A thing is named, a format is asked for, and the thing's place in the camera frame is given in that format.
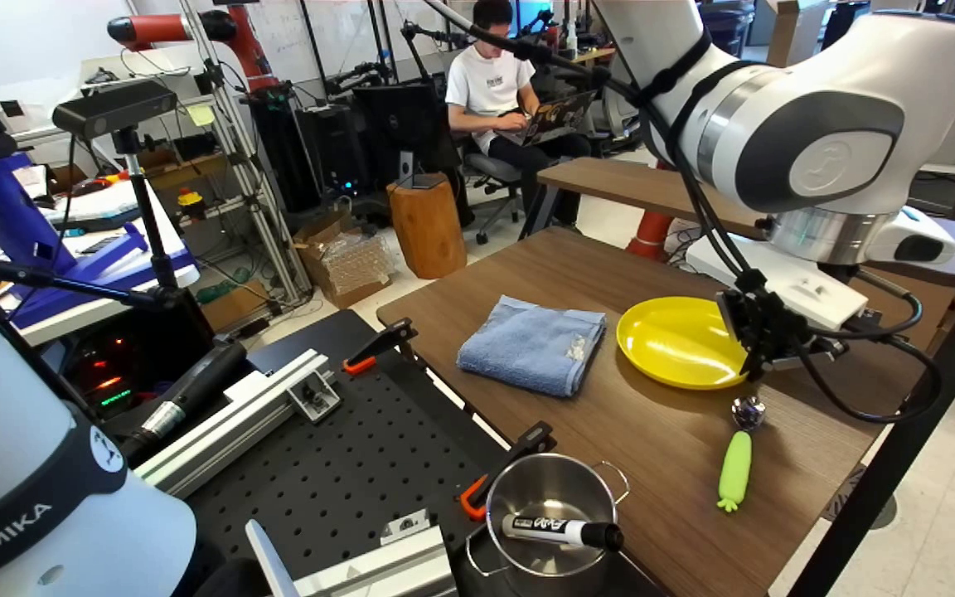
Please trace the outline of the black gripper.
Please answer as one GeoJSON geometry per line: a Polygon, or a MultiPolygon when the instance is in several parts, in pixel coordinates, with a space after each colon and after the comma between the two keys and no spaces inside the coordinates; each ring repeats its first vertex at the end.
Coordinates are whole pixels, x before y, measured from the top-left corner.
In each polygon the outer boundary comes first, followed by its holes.
{"type": "Polygon", "coordinates": [[[794,312],[777,292],[766,287],[759,269],[744,269],[735,281],[719,296],[719,315],[728,334],[744,346],[745,357],[738,374],[745,381],[763,377],[786,357],[833,353],[847,346],[829,331],[815,331],[798,312],[794,312]]]}

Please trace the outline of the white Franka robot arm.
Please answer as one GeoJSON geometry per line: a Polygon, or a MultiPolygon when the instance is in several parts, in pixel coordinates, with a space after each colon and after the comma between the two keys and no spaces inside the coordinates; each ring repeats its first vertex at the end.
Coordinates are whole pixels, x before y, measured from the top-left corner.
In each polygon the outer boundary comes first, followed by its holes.
{"type": "Polygon", "coordinates": [[[759,241],[705,236],[685,258],[725,286],[723,315],[763,368],[866,297],[833,264],[941,264],[955,236],[910,204],[915,172],[955,123],[955,15],[875,9],[788,61],[719,50],[692,0],[598,0],[649,148],[691,189],[759,212],[759,241]]]}

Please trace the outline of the red robot arm background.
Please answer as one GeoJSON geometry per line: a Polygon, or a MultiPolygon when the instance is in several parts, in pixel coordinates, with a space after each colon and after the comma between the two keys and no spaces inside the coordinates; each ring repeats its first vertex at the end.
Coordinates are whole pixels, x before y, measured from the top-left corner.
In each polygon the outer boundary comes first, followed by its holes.
{"type": "Polygon", "coordinates": [[[627,253],[649,258],[649,262],[659,262],[671,226],[674,226],[671,212],[647,210],[627,253]]]}

